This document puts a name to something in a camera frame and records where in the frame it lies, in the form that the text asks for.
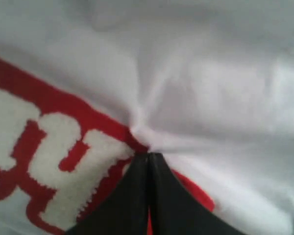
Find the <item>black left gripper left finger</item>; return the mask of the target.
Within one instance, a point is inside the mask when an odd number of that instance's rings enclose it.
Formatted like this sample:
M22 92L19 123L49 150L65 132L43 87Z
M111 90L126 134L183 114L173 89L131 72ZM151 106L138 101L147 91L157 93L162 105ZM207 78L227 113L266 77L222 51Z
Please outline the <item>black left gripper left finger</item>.
M67 235L146 235L147 154L136 154L113 192Z

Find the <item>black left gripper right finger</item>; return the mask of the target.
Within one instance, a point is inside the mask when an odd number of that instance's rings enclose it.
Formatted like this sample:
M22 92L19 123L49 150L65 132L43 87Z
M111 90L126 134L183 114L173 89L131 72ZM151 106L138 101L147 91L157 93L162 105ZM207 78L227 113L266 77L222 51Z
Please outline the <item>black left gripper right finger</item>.
M241 235L201 205L161 153L148 154L148 204L154 235Z

